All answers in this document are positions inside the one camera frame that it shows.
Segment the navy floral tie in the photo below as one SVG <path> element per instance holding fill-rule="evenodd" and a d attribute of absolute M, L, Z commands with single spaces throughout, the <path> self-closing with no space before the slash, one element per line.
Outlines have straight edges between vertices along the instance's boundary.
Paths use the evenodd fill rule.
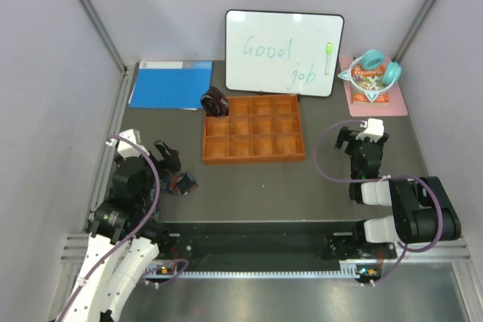
<path fill-rule="evenodd" d="M 163 157 L 160 160 L 153 155 L 150 155 L 150 157 L 158 171 L 161 194 L 184 196 L 198 187 L 198 183 L 191 174 L 184 173 L 181 170 L 180 172 L 170 172 L 165 169 L 165 159 Z"/>

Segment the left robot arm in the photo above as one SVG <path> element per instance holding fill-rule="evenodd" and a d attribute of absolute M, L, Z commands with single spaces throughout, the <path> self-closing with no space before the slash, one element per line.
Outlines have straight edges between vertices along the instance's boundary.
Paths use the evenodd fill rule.
<path fill-rule="evenodd" d="M 171 250 L 157 213 L 162 193 L 176 188 L 178 151 L 159 140 L 157 159 L 125 133 L 109 144 L 116 150 L 111 187 L 89 223 L 84 261 L 58 321 L 117 321 L 148 266 Z"/>

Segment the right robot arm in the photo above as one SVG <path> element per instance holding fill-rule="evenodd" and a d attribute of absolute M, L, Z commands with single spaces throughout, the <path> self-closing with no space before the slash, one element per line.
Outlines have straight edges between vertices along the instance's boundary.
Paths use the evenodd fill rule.
<path fill-rule="evenodd" d="M 349 198 L 358 204 L 381 206 L 392 214 L 359 221 L 352 228 L 352 249 L 367 259 L 381 244 L 405 245 L 454 241 L 461 237 L 462 226 L 441 180 L 437 176 L 416 179 L 379 174 L 383 147 L 389 134 L 368 133 L 342 126 L 334 147 L 350 160 Z"/>

